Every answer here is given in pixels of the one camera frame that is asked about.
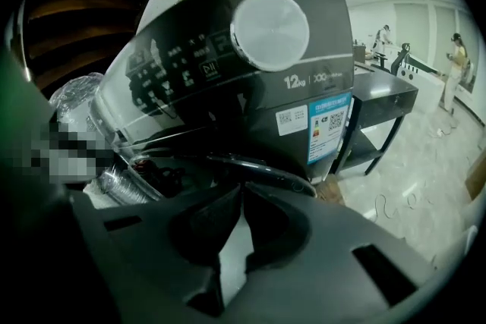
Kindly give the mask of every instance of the plastic bag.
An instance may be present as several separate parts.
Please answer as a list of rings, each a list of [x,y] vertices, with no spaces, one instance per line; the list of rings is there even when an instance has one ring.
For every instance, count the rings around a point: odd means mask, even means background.
[[[147,203],[152,200],[134,182],[130,171],[116,164],[107,168],[97,182],[104,193],[121,205]]]
[[[89,107],[102,78],[101,73],[77,77],[52,94],[49,103],[56,109],[58,121],[67,123],[70,131],[96,131]]]

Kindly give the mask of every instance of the tiled floor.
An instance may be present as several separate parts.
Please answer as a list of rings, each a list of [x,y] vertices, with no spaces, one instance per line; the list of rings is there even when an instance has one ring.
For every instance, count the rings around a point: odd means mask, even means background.
[[[376,220],[391,234],[404,237],[427,260],[461,235],[461,210],[470,202],[464,181],[481,152],[480,124],[460,105],[455,104],[454,115],[457,128],[451,128],[443,109],[429,115],[410,113],[368,176],[363,175],[368,164],[338,176],[348,207]],[[392,124],[370,128],[366,135],[380,147]],[[438,137],[439,128],[448,135]]]

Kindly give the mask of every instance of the control dial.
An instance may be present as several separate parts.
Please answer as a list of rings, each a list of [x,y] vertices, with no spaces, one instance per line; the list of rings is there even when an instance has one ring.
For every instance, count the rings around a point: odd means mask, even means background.
[[[304,55],[309,24],[294,0],[243,0],[231,23],[236,52],[262,71],[283,71]]]

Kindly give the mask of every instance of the white pants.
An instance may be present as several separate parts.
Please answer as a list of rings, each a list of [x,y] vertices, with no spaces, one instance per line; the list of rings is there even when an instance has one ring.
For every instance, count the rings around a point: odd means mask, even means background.
[[[375,41],[376,42],[376,46],[373,48],[373,51],[375,53],[380,53],[380,54],[384,54],[385,53],[385,44],[384,42],[381,42],[381,41]]]
[[[450,70],[449,78],[447,79],[446,90],[443,97],[443,106],[449,113],[452,111],[454,95],[456,94],[456,88],[461,81],[461,76],[461,70],[458,67],[453,66]]]

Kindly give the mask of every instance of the energy label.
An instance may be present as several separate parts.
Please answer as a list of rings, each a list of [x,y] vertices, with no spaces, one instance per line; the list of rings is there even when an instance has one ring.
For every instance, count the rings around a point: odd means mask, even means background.
[[[309,105],[308,164],[336,151],[351,102],[351,93],[312,102]]]

